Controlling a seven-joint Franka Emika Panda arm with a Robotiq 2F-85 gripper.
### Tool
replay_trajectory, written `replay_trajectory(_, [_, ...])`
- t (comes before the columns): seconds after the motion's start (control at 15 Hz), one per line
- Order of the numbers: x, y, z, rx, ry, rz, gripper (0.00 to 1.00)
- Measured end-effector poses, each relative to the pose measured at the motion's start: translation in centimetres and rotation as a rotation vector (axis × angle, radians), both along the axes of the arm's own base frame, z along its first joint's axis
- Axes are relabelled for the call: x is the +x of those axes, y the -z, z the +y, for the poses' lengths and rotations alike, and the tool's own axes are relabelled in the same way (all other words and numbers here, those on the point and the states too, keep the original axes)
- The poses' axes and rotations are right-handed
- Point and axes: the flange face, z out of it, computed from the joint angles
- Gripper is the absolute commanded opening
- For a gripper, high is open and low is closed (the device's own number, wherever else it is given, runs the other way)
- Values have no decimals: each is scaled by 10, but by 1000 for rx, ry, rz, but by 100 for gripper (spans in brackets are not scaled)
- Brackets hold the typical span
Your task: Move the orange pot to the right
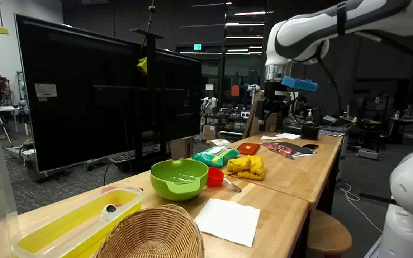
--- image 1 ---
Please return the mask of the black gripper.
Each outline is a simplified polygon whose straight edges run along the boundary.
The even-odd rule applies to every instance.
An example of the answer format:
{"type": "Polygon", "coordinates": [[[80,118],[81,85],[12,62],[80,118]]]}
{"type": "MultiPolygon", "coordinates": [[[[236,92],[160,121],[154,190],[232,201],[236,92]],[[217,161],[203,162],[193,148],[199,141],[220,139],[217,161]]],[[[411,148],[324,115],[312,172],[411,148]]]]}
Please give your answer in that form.
{"type": "Polygon", "coordinates": [[[288,89],[278,82],[266,82],[263,86],[263,118],[275,114],[279,118],[288,117],[291,98],[288,89]]]}

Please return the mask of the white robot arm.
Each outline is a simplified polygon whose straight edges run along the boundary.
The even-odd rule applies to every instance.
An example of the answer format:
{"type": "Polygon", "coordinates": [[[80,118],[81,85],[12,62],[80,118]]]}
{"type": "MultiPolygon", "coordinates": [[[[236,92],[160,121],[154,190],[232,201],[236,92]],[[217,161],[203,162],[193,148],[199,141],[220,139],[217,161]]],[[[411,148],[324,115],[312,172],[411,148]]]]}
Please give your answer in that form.
{"type": "MultiPolygon", "coordinates": [[[[292,65],[315,63],[334,38],[375,32],[413,36],[413,0],[342,0],[275,23],[266,38],[265,79],[279,82],[292,65]]],[[[413,154],[390,174],[390,192],[377,258],[413,258],[413,154]]]]}

